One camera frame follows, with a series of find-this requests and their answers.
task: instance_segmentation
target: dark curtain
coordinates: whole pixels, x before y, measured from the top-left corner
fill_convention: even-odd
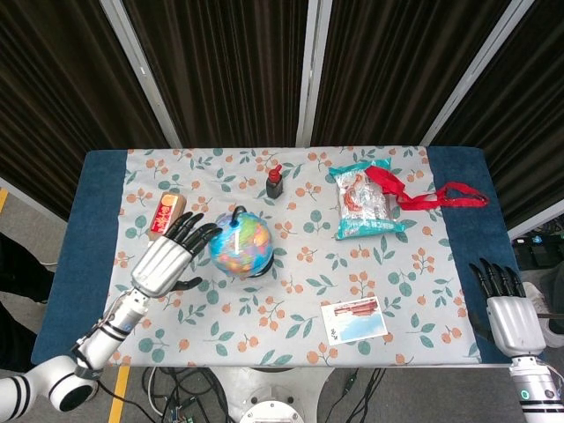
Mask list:
[[[295,145],[306,0],[125,5],[183,145]]]
[[[535,2],[433,145],[484,149],[506,223],[564,198],[564,5]]]
[[[334,0],[312,145],[416,145],[508,0]]]
[[[98,0],[0,2],[0,177],[67,218],[85,154],[167,147]]]

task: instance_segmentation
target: red strap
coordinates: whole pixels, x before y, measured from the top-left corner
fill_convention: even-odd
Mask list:
[[[448,207],[484,207],[489,199],[477,189],[461,182],[448,182],[435,193],[423,194],[414,198],[405,194],[405,184],[396,178],[390,171],[381,167],[371,166],[365,170],[368,178],[382,187],[384,194],[393,194],[397,197],[397,203],[403,210],[429,210],[440,205]],[[467,197],[448,197],[448,190],[466,194]]]

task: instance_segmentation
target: white sneaker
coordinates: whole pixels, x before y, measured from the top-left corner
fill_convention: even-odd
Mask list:
[[[545,296],[537,289],[536,286],[534,286],[531,282],[523,282],[523,288],[527,298],[531,300],[537,314],[550,313],[550,309],[546,304]],[[560,348],[561,346],[564,346],[564,335],[552,332],[548,327],[549,320],[550,319],[538,319],[540,329],[543,331],[543,337],[545,337],[546,345],[551,348]]]

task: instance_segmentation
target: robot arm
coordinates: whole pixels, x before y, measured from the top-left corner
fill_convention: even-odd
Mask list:
[[[564,422],[564,405],[550,371],[538,362],[546,343],[531,300],[511,269],[481,262],[487,277],[477,266],[471,268],[487,297],[495,345],[512,360],[509,373],[527,423]]]
[[[203,216],[191,212],[182,215],[147,249],[131,273],[133,288],[115,300],[75,344],[72,351],[76,362],[59,356],[24,375],[0,380],[0,422],[26,414],[39,395],[47,397],[61,412],[74,410],[86,401],[112,354],[147,313],[149,300],[175,288],[193,287],[178,283],[178,278],[192,258],[221,232],[210,223],[190,233]]]

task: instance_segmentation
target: gray floor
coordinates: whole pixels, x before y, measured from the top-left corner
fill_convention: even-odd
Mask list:
[[[0,231],[20,242],[42,262],[54,262],[61,248],[64,225],[51,220],[21,203],[13,196],[0,213]],[[542,273],[526,274],[525,279],[534,281]],[[0,301],[23,324],[32,330],[41,327],[45,308],[30,300],[0,293]],[[562,371],[564,349],[546,350],[546,359]],[[132,368],[127,389],[127,398],[138,401],[146,409],[149,405],[141,390],[142,368]],[[115,385],[116,368],[107,368],[102,381],[111,389]],[[348,369],[335,370],[323,388],[319,400],[318,421],[324,422],[333,402],[339,397]],[[333,412],[331,422],[345,422],[351,409],[361,397],[370,369],[359,372],[359,378],[351,392]],[[0,378],[10,375],[0,370]],[[156,390],[168,391],[172,384],[168,379],[159,379]],[[220,422],[221,412],[212,396],[203,399],[211,422]],[[111,399],[104,392],[74,412],[54,412],[45,398],[40,398],[35,407],[21,422],[82,422],[108,421]],[[195,413],[195,422],[203,420]],[[141,412],[130,405],[123,408],[122,421],[146,421]],[[444,369],[444,368],[392,368],[387,370],[382,384],[370,403],[367,422],[524,422],[514,387],[504,368]]]

